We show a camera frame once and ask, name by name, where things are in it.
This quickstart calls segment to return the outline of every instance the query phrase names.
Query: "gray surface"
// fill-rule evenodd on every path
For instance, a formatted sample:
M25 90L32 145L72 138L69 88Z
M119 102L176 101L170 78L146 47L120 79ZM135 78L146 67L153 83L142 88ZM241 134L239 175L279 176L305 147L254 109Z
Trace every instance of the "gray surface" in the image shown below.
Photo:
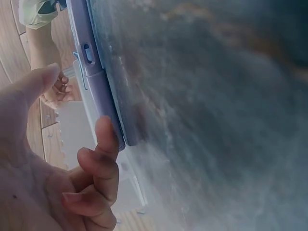
M307 2L90 2L150 207L177 231L306 231Z

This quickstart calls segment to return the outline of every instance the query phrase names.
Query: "fingernail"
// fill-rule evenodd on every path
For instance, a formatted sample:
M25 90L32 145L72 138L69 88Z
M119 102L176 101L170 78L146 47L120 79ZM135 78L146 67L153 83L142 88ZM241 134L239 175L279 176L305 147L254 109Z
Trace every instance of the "fingernail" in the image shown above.
M65 202L75 203L82 200L83 193L63 192L62 195L65 199Z

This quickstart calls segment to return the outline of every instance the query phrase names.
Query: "hand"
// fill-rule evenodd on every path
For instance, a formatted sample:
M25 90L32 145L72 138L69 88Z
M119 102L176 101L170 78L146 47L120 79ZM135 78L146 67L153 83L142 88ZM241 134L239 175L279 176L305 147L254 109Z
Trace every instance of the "hand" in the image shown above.
M59 76L58 65L32 71L0 92L0 230L111 231L119 173L111 121L96 124L98 145L79 150L80 167L65 171L34 154L27 114Z
M57 63L61 66L60 53L54 43L44 47L30 46L30 54L32 70L46 67L52 63ZM73 86L67 85L67 83L68 78L61 71L54 86L41 95L42 102L56 109L62 102L73 100Z

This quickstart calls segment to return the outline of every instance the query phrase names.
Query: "finger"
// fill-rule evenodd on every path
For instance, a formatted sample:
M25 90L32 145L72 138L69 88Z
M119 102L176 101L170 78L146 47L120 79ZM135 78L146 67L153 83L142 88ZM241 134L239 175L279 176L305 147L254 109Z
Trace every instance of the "finger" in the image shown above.
M98 143L95 150L116 160L119 152L119 141L111 119L107 116L99 118L95 125L95 133Z
M61 93L57 94L57 101L59 102L69 102L74 100L74 96L71 93Z
M62 204L71 212L88 217L86 225L105 231L112 231L116 225L108 202L93 185L80 193L63 193Z
M93 175L85 172L80 166L72 169L69 177L77 193L94 184Z
M69 93L69 92L72 92L73 91L73 86L72 85L67 85L66 86L66 89L65 89L65 92Z
M61 82L63 84L67 84L68 83L68 77L66 77L63 72L61 71L60 74L59 74L59 79L61 80Z
M80 149L77 158L80 167L93 176L97 191L104 195L110 206L113 205L119 185L119 168L115 160L87 148Z
M31 71L29 75L14 84L16 92L22 92L28 107L44 92L52 87L60 73L58 64Z
M57 88L58 91L61 91L61 88L62 88L63 86L65 86L65 85L62 83L61 80L58 79L58 80L54 83L54 86Z
M56 92L54 91L53 88L50 88L48 91L46 91L44 96L45 96L45 99L48 102L57 104L57 102L58 102L57 101L57 94L56 94Z
M48 107L52 108L52 109L57 109L58 108L58 105L59 103L58 102L49 102L47 101L47 99L45 98L44 95L41 95L40 96L40 100Z

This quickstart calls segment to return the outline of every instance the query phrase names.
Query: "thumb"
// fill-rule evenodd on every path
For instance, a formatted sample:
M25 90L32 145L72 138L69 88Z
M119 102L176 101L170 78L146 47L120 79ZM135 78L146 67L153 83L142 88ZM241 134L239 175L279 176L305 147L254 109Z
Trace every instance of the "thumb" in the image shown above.
M15 89L22 92L28 107L34 101L50 89L56 82L60 73L60 67L57 63L51 64L46 68L31 71L27 76L15 83Z

